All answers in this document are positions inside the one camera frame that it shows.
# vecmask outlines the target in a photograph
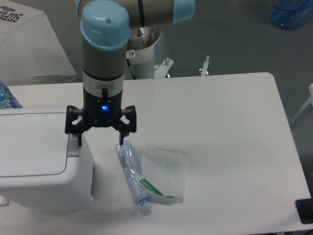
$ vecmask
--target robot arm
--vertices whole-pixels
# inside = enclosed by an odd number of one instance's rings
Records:
[[[78,15],[93,0],[75,0]],[[176,23],[190,19],[195,13],[195,0],[112,0],[124,7],[130,17],[130,28]]]
[[[136,132],[135,107],[121,109],[130,27],[188,19],[195,0],[77,0],[76,4],[83,36],[84,107],[67,107],[65,133],[76,135],[81,146],[85,131],[112,126],[120,132],[122,145],[125,136]]]

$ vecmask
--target gray floor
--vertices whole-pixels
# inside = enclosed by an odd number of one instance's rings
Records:
[[[74,69],[82,69],[81,38],[74,0],[15,0],[44,10]],[[197,0],[195,16],[166,24],[156,47],[156,62],[175,61],[171,74],[198,75],[210,55],[213,75],[270,72],[287,118],[309,97],[313,83],[313,14],[298,30],[282,30],[270,21],[274,0]],[[313,171],[313,115],[293,129],[300,159]]]

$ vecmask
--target plastic bag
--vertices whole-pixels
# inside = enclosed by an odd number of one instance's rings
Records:
[[[183,199],[188,159],[179,152],[159,149],[144,151],[139,185],[156,198]]]

